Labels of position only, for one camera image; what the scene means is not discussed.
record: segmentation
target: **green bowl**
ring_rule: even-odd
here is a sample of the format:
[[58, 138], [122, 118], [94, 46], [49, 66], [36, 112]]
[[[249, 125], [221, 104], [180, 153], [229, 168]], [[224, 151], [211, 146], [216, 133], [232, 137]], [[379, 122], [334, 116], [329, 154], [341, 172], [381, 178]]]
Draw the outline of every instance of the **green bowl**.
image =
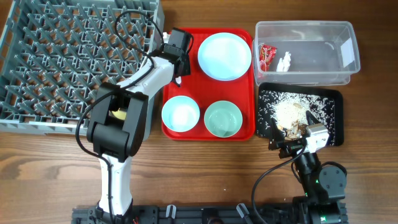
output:
[[243, 117], [239, 108], [229, 101], [217, 101], [205, 113], [205, 125], [211, 134], [228, 138], [236, 134], [242, 126]]

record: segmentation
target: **gray crate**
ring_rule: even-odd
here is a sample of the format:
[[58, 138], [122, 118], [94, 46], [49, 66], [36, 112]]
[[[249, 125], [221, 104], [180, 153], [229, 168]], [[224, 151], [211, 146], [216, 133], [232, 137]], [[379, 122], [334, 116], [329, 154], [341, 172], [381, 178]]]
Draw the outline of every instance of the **gray crate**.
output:
[[[142, 55], [113, 33], [116, 17], [129, 9], [153, 16], [163, 30], [160, 0], [14, 0], [0, 40], [0, 131], [74, 133], [98, 86], [141, 66]], [[142, 15], [123, 17], [118, 29], [146, 52], [160, 47], [155, 26]]]

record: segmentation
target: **wood grain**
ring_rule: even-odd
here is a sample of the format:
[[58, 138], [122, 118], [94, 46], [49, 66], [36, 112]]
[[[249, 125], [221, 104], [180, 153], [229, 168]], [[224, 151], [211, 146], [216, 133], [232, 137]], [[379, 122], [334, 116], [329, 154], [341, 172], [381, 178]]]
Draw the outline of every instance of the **wood grain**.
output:
[[[0, 1], [1, 26], [10, 5]], [[241, 27], [254, 36], [258, 21], [350, 21], [362, 69], [350, 84], [331, 87], [344, 96], [345, 143], [319, 156], [349, 172], [350, 223], [397, 223], [396, 1], [163, 0], [162, 5], [165, 30]], [[158, 112], [150, 138], [133, 159], [136, 205], [249, 203], [255, 180], [281, 162], [265, 139], [178, 142], [165, 137], [160, 124]], [[96, 203], [100, 191], [99, 162], [80, 151], [73, 137], [0, 133], [0, 223], [69, 223], [72, 208]], [[257, 192], [258, 202], [303, 194], [288, 167], [264, 179]]]

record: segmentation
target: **bowl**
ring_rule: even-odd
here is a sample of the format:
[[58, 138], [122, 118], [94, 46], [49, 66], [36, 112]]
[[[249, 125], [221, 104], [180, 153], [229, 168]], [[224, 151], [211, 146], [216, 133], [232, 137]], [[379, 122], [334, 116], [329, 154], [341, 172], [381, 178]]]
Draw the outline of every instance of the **bowl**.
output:
[[242, 126], [241, 110], [229, 101], [217, 101], [205, 112], [205, 126], [209, 132], [220, 138], [236, 134]]
[[198, 51], [200, 68], [219, 81], [243, 76], [250, 67], [251, 57], [250, 47], [242, 38], [225, 32], [206, 38]]
[[162, 121], [172, 131], [185, 132], [198, 123], [200, 110], [195, 100], [187, 96], [175, 96], [162, 108]]

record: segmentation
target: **red tray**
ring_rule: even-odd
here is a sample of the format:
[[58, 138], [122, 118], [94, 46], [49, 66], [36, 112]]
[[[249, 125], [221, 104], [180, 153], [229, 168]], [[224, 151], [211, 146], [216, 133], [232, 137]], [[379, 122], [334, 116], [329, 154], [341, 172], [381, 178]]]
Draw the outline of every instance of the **red tray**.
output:
[[[168, 129], [162, 123], [163, 133], [174, 140], [189, 141], [243, 141], [254, 134], [254, 76], [252, 67], [240, 78], [222, 82], [207, 76], [198, 63], [198, 50], [201, 43], [209, 36], [219, 32], [229, 32], [240, 36], [248, 43], [251, 49], [252, 38], [249, 33], [242, 29], [235, 28], [184, 28], [191, 33], [195, 41], [190, 53], [191, 75], [182, 77], [181, 87], [171, 83], [164, 87], [163, 105], [174, 96], [189, 96], [198, 103], [200, 118], [198, 124], [191, 130], [184, 133], [176, 133]], [[234, 136], [219, 138], [212, 135], [205, 126], [204, 115], [206, 109], [214, 102], [226, 100], [234, 103], [241, 110], [243, 115], [242, 128]]]

